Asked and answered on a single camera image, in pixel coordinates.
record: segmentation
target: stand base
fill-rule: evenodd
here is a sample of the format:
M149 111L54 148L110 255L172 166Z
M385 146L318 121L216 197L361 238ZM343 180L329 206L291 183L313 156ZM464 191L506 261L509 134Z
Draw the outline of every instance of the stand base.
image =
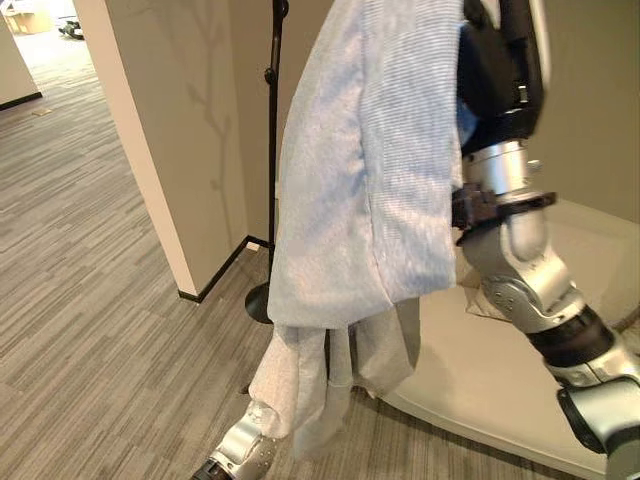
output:
M258 323L273 325L267 315L267 301L269 300L269 282L253 288L244 299L244 308L251 318Z

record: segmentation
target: wall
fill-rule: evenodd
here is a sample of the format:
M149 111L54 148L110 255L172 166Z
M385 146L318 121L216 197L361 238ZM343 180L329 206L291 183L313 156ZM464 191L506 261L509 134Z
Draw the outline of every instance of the wall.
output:
M0 105L38 92L9 27L0 15Z
M537 184L640 223L637 0L545 0L551 86L532 158Z
M227 2L76 9L178 288L197 294L247 234Z
M291 0L284 20L280 62L278 147L291 99L332 0ZM268 107L264 70L271 52L271 2L230 2L233 62L249 232L268 236Z

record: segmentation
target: towel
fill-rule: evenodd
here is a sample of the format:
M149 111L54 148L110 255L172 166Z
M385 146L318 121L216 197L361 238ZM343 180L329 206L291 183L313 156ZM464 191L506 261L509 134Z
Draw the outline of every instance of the towel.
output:
M249 392L298 456L383 395L419 351L417 297L453 286L461 184L461 0L336 0L295 93L280 163L272 341Z

